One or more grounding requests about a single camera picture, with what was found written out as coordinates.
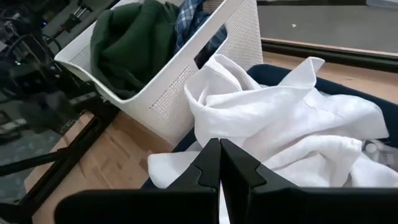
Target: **laundry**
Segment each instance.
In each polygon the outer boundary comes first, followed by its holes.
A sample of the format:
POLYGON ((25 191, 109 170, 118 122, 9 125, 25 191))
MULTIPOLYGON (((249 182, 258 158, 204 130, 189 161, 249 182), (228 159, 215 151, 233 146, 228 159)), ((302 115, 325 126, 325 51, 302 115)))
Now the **laundry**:
MULTIPOLYGON (((214 55, 184 88, 199 145, 229 139, 301 187, 398 187, 398 173, 363 151, 366 140, 389 137, 381 109, 357 96, 320 93, 314 86, 323 63, 310 57, 276 86, 261 86, 214 55)), ((165 188, 182 174, 200 152, 192 149, 149 156, 154 184, 165 188)))
MULTIPOLYGON (((177 44, 174 50, 175 54, 210 17, 210 13, 203 10, 203 3, 205 1, 206 0, 185 0, 180 6, 177 23, 175 24, 175 31, 177 33, 177 44)), ((224 42, 226 36, 226 28, 222 26, 195 57, 198 68, 202 68, 224 42)))
POLYGON ((104 11, 91 36, 91 73, 128 99, 173 56, 178 7, 155 0, 104 11))

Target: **plaid shirt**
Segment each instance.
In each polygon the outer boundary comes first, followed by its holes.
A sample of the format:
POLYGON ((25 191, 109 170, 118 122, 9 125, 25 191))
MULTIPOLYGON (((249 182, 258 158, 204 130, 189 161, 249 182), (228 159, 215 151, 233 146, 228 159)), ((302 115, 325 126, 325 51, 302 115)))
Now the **plaid shirt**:
MULTIPOLYGON (((203 11, 203 3, 206 0, 185 0, 180 6, 180 12, 175 23, 177 33, 177 44, 174 53, 176 54, 195 32, 210 17, 208 12, 203 11)), ((207 42, 200 55, 213 54, 226 38, 225 26, 222 26, 217 33, 207 42)))

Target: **laundry basket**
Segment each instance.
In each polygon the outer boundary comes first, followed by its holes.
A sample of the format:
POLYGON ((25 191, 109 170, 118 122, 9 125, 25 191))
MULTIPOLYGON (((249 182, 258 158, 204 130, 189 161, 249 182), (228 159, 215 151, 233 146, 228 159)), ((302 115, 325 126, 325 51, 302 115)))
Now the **laundry basket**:
MULTIPOLYGON (((122 0, 115 7, 134 2, 122 0)), ((171 0, 180 5, 182 0, 171 0)), ((122 100, 90 74, 90 38, 94 24, 68 44, 55 59, 82 80, 93 80, 111 103, 145 127, 176 145, 192 128, 193 116, 183 92, 185 80, 198 67, 195 56, 224 24, 228 36, 216 53, 247 70, 262 63, 256 0, 207 0, 204 10, 212 15, 184 47, 135 96, 122 100)))

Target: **white towel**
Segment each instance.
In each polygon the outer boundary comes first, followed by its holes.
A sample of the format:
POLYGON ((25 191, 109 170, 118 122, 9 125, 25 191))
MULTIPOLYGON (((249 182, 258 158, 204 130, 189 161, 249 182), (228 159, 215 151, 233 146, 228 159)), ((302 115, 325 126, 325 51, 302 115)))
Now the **white towel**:
MULTIPOLYGON (((321 94, 314 86, 323 63, 310 57, 277 86, 263 87, 230 59, 214 55, 184 88, 198 142, 203 147, 211 138, 229 139, 303 187, 397 186, 397 172, 361 152, 362 140, 388 137, 381 109, 356 96, 321 94)), ((192 153, 151 155, 151 179, 167 179, 162 187, 168 186, 170 170, 173 179, 185 170, 175 162, 187 168, 192 153)))

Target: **green clothing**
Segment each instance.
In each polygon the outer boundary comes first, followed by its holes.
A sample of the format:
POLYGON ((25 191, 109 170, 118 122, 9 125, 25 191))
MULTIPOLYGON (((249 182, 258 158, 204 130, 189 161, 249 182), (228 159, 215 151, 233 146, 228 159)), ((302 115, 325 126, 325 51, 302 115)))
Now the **green clothing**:
POLYGON ((178 7, 155 0, 104 11, 91 36, 91 73, 128 99, 171 59, 178 7))

